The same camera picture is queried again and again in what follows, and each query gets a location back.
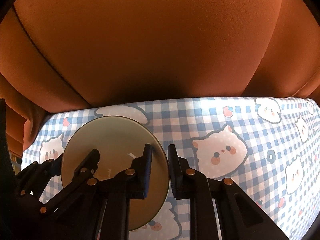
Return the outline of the white bowl with dark rim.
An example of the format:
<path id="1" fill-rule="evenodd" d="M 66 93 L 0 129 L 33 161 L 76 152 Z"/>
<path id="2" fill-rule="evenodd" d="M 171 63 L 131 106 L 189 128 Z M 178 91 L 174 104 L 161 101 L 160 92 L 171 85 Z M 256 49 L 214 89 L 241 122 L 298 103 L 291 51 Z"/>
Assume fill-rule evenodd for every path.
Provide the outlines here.
<path id="1" fill-rule="evenodd" d="M 113 178 L 130 168 L 133 159 L 142 156 L 146 144 L 152 146 L 150 187 L 144 200 L 130 203 L 129 229 L 136 230 L 160 211 L 169 190 L 167 156 L 156 137 L 137 121 L 122 116 L 104 116 L 81 128 L 67 142 L 62 158 L 61 180 L 66 187 L 74 170 L 93 149 L 100 153 L 94 177 L 99 181 Z"/>

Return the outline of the orange curtain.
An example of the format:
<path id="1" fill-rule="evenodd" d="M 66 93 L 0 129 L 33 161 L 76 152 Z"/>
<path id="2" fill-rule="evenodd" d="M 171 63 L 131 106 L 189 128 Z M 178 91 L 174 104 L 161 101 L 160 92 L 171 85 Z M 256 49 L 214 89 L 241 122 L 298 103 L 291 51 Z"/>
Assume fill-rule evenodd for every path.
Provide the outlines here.
<path id="1" fill-rule="evenodd" d="M 319 0 L 1 0 L 15 155 L 48 114 L 209 96 L 318 101 Z"/>

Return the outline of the blue checkered bear tablecloth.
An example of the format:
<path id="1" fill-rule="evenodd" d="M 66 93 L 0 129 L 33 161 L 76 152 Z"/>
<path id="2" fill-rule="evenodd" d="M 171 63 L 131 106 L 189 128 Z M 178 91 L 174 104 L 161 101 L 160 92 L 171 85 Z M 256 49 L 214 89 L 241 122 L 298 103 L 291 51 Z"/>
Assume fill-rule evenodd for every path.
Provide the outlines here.
<path id="1" fill-rule="evenodd" d="M 209 178 L 231 177 L 284 231 L 302 239 L 319 213 L 319 105 L 299 98 L 195 98 L 54 114 L 22 167 L 55 158 L 84 124 L 109 115 L 140 122 L 175 144 Z"/>

